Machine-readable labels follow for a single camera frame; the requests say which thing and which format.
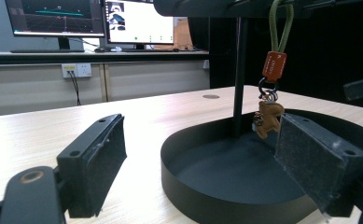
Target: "metal key ring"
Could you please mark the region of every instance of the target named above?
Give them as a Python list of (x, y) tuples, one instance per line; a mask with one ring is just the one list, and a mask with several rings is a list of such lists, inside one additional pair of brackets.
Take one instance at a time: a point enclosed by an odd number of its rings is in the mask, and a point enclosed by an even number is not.
[(274, 82), (273, 84), (274, 84), (274, 89), (272, 89), (272, 90), (266, 90), (266, 91), (264, 91), (263, 89), (262, 89), (262, 86), (263, 86), (263, 84), (266, 82), (266, 77), (263, 77), (261, 80), (260, 80), (260, 82), (259, 82), (259, 84), (258, 84), (258, 89), (259, 89), (259, 92), (260, 92), (260, 96), (259, 96), (259, 99), (262, 99), (262, 97), (264, 96), (264, 95), (267, 95), (267, 93), (269, 93), (269, 95), (270, 95), (270, 97), (272, 98), (271, 100), (273, 100), (273, 101), (276, 101), (277, 100), (277, 90), (278, 90), (278, 88), (279, 88), (279, 82), (278, 81), (276, 81), (276, 82)]

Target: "round black tray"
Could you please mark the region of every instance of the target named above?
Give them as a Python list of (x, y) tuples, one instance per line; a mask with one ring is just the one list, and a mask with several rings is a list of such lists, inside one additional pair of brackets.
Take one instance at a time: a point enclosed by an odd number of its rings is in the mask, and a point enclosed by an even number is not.
[[(309, 111), (310, 119), (363, 149), (363, 127)], [(231, 136), (232, 119), (172, 134), (161, 149), (161, 182), (178, 210), (199, 223), (297, 223), (316, 206), (274, 158), (276, 133), (265, 140), (251, 131), (254, 113), (242, 116), (242, 134)]]

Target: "computer monitor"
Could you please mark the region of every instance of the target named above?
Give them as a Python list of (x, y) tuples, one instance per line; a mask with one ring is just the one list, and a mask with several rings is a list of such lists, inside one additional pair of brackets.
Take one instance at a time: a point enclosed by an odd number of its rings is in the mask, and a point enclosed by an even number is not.
[(152, 0), (105, 0), (107, 44), (173, 45), (174, 18), (163, 17)]
[(58, 37), (60, 49), (70, 49), (67, 37), (105, 37), (100, 0), (6, 0), (14, 36)]

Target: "wooden table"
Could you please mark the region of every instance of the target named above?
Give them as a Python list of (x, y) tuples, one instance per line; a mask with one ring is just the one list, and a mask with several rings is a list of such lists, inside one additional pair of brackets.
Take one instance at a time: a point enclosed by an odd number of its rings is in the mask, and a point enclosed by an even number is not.
[[(204, 95), (217, 95), (207, 99)], [(128, 158), (123, 163), (100, 216), (67, 223), (194, 223), (180, 213), (161, 188), (161, 145), (181, 129), (229, 118), (234, 88), (194, 91), (128, 101), (83, 105), (0, 117), (0, 201), (8, 180), (27, 168), (55, 167), (56, 156), (97, 119), (121, 113)], [(279, 92), (285, 108), (310, 110), (363, 126), (363, 108)], [(258, 89), (244, 87), (243, 113), (258, 109)], [(357, 223), (332, 218), (329, 223)], [(326, 223), (314, 212), (301, 223)]]

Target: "power outlet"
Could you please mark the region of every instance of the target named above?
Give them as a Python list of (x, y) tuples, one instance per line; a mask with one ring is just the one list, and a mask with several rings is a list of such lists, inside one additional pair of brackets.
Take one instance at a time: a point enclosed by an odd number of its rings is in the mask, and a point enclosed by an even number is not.
[(90, 63), (77, 63), (77, 77), (91, 77), (91, 64)]
[(77, 64), (76, 63), (62, 63), (63, 77), (71, 77), (70, 73), (74, 73), (74, 76), (78, 77)]

